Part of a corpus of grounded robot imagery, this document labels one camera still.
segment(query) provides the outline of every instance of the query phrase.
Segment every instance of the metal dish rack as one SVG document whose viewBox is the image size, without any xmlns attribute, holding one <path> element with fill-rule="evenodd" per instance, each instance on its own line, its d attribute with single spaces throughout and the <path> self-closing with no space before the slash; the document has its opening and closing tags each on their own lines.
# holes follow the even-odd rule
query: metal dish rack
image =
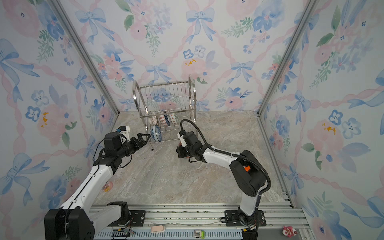
<svg viewBox="0 0 384 240">
<path fill-rule="evenodd" d="M 140 87 L 136 81 L 133 82 L 133 99 L 135 101 L 140 118 L 143 121 L 147 133 L 150 134 L 152 126 L 150 118 L 155 116 L 161 132 L 161 142 L 178 140 L 180 121 L 190 119 L 196 123 L 196 89 L 195 83 L 188 81 L 164 83 Z M 170 122 L 169 126 L 160 123 L 159 116 L 164 114 L 176 114 L 178 124 Z M 191 124 L 184 124 L 184 130 L 194 131 Z"/>
</svg>

